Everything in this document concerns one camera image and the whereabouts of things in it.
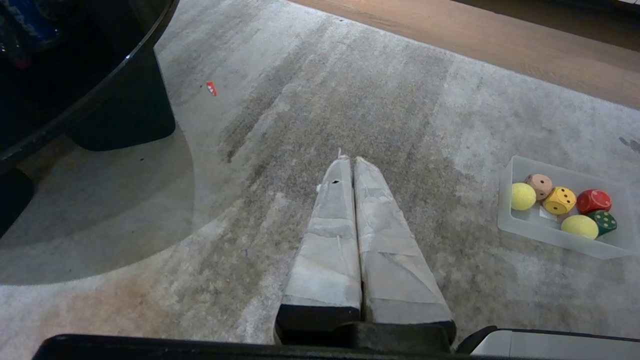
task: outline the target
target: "clear plastic box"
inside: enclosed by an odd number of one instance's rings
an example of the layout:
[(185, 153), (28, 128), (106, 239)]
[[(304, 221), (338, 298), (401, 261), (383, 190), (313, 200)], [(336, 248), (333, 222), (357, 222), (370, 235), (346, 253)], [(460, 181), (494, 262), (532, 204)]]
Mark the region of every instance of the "clear plastic box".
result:
[[(611, 214), (616, 218), (618, 228), (596, 240), (589, 240), (560, 230), (561, 220), (546, 217), (544, 211), (540, 211), (539, 202), (526, 211), (512, 210), (511, 184), (524, 181), (529, 174), (545, 174), (551, 178), (554, 186), (569, 188), (576, 196), (588, 189), (604, 190), (611, 196)], [(622, 184), (513, 156), (500, 176), (498, 228), (600, 259), (635, 255), (640, 252), (640, 242), (629, 199), (629, 191)], [(569, 215), (574, 214), (577, 214), (575, 207)]]

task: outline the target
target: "yellow ball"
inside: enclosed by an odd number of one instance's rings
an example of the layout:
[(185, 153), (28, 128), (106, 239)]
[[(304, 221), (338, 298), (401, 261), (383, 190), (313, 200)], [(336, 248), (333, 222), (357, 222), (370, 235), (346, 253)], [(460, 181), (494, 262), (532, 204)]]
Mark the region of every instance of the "yellow ball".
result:
[(529, 184), (515, 183), (511, 185), (511, 209), (527, 210), (536, 203), (536, 190)]
[(598, 237), (598, 224), (584, 215), (573, 215), (566, 218), (560, 225), (560, 229), (567, 233), (582, 235), (590, 240)]

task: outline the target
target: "gray rug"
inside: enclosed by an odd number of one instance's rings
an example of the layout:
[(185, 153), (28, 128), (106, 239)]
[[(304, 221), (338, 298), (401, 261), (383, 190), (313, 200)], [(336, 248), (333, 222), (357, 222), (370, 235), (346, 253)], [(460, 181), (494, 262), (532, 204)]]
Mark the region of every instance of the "gray rug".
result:
[(627, 183), (640, 214), (638, 111), (285, 1), (183, 0), (156, 51), (173, 136), (62, 138), (24, 164), (38, 193), (0, 241), (1, 358), (62, 332), (269, 343), (339, 147), (382, 171), (459, 340), (640, 338), (638, 260), (496, 227), (514, 154)]

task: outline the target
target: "wooden floor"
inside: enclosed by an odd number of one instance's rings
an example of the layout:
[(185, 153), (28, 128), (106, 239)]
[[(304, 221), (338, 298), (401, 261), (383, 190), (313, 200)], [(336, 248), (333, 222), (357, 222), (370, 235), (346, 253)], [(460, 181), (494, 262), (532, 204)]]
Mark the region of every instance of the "wooden floor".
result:
[(548, 1), (460, 1), (294, 0), (640, 110), (640, 31), (633, 21)]

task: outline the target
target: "red die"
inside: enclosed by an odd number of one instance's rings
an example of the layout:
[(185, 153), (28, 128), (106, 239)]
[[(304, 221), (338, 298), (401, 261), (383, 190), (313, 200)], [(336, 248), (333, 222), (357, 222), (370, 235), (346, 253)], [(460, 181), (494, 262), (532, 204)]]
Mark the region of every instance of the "red die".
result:
[(575, 207), (578, 208), (580, 214), (588, 214), (597, 210), (611, 210), (611, 197), (600, 189), (591, 189), (578, 195)]

